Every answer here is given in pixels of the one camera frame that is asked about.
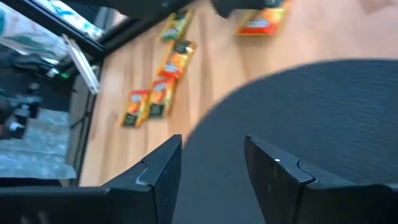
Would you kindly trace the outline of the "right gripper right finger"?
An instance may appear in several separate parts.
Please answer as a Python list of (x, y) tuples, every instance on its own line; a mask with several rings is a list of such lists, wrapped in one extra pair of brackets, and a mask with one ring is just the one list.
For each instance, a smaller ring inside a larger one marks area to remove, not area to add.
[(298, 157), (254, 136), (245, 136), (244, 155), (266, 224), (295, 223), (302, 190), (314, 176), (300, 167)]

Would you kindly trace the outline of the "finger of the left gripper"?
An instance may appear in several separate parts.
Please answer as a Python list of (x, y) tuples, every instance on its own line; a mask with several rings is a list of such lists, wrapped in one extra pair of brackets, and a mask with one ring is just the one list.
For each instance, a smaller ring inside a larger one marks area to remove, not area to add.
[(212, 0), (211, 3), (218, 15), (228, 18), (235, 9), (275, 8), (282, 0)]

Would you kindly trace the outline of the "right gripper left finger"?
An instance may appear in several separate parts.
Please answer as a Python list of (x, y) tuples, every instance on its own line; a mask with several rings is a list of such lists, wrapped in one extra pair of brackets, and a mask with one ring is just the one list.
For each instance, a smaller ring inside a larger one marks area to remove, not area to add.
[(182, 170), (182, 136), (103, 184), (110, 224), (172, 224)]

